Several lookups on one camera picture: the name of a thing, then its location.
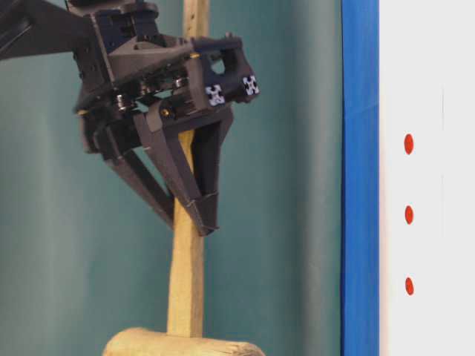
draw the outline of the green curtain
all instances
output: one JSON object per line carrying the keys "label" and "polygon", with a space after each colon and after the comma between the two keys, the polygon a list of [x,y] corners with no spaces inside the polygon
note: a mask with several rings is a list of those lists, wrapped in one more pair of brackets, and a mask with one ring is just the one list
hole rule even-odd
{"label": "green curtain", "polygon": [[[180,35],[181,1],[156,3]],[[212,1],[211,35],[243,37],[262,95],[223,146],[207,337],[339,354],[340,26],[339,1]],[[171,232],[82,152],[78,89],[70,54],[0,62],[0,355],[100,355],[128,327],[166,329]]]}

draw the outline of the blue tape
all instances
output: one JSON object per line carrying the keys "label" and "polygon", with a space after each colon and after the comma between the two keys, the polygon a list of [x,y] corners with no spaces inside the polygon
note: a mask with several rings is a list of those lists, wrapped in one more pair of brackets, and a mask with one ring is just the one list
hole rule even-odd
{"label": "blue tape", "polygon": [[342,0],[344,356],[379,354],[379,3]]}

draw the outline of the wooden base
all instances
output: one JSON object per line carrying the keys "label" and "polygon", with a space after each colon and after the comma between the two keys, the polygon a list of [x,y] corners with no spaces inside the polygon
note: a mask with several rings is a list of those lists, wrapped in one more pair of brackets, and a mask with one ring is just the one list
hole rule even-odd
{"label": "wooden base", "polygon": [[251,343],[173,337],[145,329],[129,329],[117,334],[102,356],[265,356]]}

